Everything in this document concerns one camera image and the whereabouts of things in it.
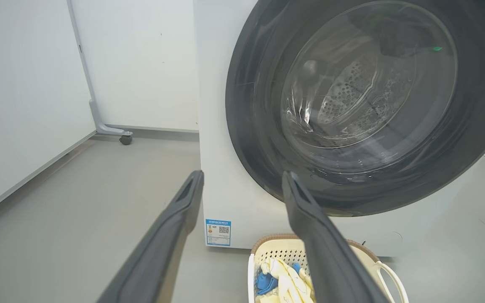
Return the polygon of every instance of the blue and white sticker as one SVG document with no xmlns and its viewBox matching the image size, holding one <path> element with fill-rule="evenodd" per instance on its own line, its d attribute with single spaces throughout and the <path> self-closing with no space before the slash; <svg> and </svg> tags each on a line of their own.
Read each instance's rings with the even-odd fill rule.
<svg viewBox="0 0 485 303">
<path fill-rule="evenodd" d="M 231 244 L 231 221 L 205 221 L 205 234 L 208 245 L 229 246 Z"/>
</svg>

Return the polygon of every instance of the black caster wheel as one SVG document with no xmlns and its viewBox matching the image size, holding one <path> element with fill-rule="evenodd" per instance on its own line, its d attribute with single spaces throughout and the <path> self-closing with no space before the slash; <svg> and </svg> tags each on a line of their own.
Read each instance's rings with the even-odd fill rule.
<svg viewBox="0 0 485 303">
<path fill-rule="evenodd" d="M 132 142 L 132 137 L 131 136 L 121 136 L 121 138 L 119 140 L 123 145 L 129 145 Z"/>
</svg>

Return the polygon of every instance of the floor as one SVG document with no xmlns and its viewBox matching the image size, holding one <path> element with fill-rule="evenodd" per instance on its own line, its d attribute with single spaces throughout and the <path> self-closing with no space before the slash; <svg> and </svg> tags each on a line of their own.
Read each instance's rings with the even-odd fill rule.
<svg viewBox="0 0 485 303">
<path fill-rule="evenodd" d="M 50 177 L 0 205 L 0 303 L 98 299 L 187 175 L 200 168 L 196 134 L 136 136 L 143 138 L 129 146 L 89 140 Z M 475 174 L 485 188 L 485 165 Z M 247 302 L 250 252 L 206 247 L 203 230 L 198 220 L 187 238 L 172 302 Z M 462 191 L 418 249 L 384 261 L 411 302 L 485 301 L 485 191 Z"/>
</svg>

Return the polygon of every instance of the laundry basket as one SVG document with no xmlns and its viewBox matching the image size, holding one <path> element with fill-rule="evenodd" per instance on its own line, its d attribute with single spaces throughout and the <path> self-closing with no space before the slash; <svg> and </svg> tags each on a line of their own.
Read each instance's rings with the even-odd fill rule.
<svg viewBox="0 0 485 303">
<path fill-rule="evenodd" d="M 402 303 L 408 303 L 408 296 L 405 292 L 402 282 L 393 270 L 379 261 L 368 248 L 358 244 L 357 242 L 346 240 L 349 246 L 353 249 L 353 252 L 358 257 L 360 262 L 366 267 L 370 276 L 375 280 L 376 284 L 381 288 L 383 293 L 387 295 L 391 303 L 394 303 L 392 295 L 387 288 L 383 276 L 381 276 L 381 269 L 383 269 L 396 284 Z M 298 239 L 294 234 L 274 234 L 271 236 L 265 236 L 260 239 L 248 259 L 248 301 L 254 303 L 256 298 L 256 278 L 259 274 L 261 263 L 265 261 L 267 257 L 282 259 L 289 266 L 293 266 L 295 263 L 299 263 L 308 276 L 311 276 L 308 268 L 308 261 L 306 260 L 306 252 L 304 250 L 304 242 Z"/>
</svg>

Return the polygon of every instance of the whiteboard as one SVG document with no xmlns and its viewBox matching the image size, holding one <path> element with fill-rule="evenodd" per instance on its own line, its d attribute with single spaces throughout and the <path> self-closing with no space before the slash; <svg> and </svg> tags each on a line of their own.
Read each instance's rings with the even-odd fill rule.
<svg viewBox="0 0 485 303">
<path fill-rule="evenodd" d="M 90 98 L 66 1 L 0 0 L 0 201 L 94 132 Z"/>
<path fill-rule="evenodd" d="M 198 130 L 192 0 L 72 0 L 106 124 Z"/>
</svg>

